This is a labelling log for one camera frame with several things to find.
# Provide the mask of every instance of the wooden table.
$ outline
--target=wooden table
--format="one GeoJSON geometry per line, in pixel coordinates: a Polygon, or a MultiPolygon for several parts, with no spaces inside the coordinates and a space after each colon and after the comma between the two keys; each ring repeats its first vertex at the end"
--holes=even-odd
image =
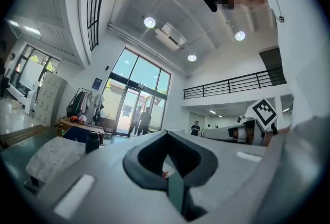
{"type": "Polygon", "coordinates": [[[71,122],[70,118],[68,117],[57,119],[56,125],[57,125],[56,134],[60,137],[63,137],[63,135],[69,128],[71,128],[72,126],[76,126],[85,130],[89,130],[91,132],[100,133],[102,135],[100,137],[100,144],[103,144],[103,137],[105,132],[102,127],[92,126],[92,125],[81,125],[78,122],[71,122]]]}

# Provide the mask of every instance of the person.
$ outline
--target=person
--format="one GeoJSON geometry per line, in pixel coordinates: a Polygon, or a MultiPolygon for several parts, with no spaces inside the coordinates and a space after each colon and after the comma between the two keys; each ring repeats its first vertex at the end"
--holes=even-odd
{"type": "Polygon", "coordinates": [[[151,115],[149,113],[150,111],[150,107],[146,107],[145,108],[145,112],[143,112],[140,116],[140,125],[139,125],[139,128],[138,128],[138,137],[140,136],[141,134],[141,131],[143,135],[147,134],[148,133],[148,128],[149,128],[149,124],[150,124],[150,121],[151,121],[151,115]]]}
{"type": "Polygon", "coordinates": [[[15,53],[10,54],[9,62],[5,70],[5,74],[3,76],[3,79],[1,81],[1,91],[0,91],[0,98],[4,97],[4,93],[6,88],[8,87],[9,80],[11,77],[11,73],[15,67],[13,60],[15,59],[15,53]]]}
{"type": "Polygon", "coordinates": [[[129,132],[128,132],[129,135],[131,134],[131,132],[133,131],[134,128],[135,128],[134,135],[136,134],[136,132],[138,130],[140,116],[141,116],[141,109],[142,109],[142,107],[138,106],[137,110],[135,111],[133,121],[130,124],[129,132]]]}
{"type": "Polygon", "coordinates": [[[0,84],[1,84],[1,94],[2,94],[2,80],[4,79],[5,75],[5,62],[4,62],[4,56],[5,56],[5,51],[7,48],[7,44],[4,40],[0,41],[0,84]]]}
{"type": "Polygon", "coordinates": [[[201,130],[200,126],[198,126],[198,121],[195,121],[195,125],[191,126],[191,135],[198,136],[199,131],[201,130]]]}
{"type": "Polygon", "coordinates": [[[205,0],[214,12],[217,4],[227,9],[268,5],[274,12],[283,72],[294,97],[291,126],[278,130],[279,134],[330,113],[329,24],[316,0],[213,1],[205,0]]]}

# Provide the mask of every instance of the black handle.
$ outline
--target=black handle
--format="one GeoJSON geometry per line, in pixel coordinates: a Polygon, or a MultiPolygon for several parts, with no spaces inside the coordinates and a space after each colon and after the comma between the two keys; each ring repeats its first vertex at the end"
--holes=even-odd
{"type": "Polygon", "coordinates": [[[186,188],[201,186],[218,167],[217,157],[174,132],[163,132],[129,150],[123,167],[129,178],[142,188],[167,190],[162,166],[169,155],[186,188]]]}

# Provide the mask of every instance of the red object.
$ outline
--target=red object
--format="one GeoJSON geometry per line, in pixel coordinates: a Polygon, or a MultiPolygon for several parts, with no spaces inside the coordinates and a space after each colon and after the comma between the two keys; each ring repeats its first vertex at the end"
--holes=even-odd
{"type": "Polygon", "coordinates": [[[70,121],[71,122],[78,121],[78,117],[77,116],[71,116],[70,121]]]}

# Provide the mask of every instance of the bottle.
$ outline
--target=bottle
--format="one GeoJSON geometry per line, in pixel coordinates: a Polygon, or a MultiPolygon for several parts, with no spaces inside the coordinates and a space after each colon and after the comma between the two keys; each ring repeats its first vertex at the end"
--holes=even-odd
{"type": "Polygon", "coordinates": [[[100,147],[98,133],[90,132],[86,139],[85,152],[90,153],[100,147]]]}

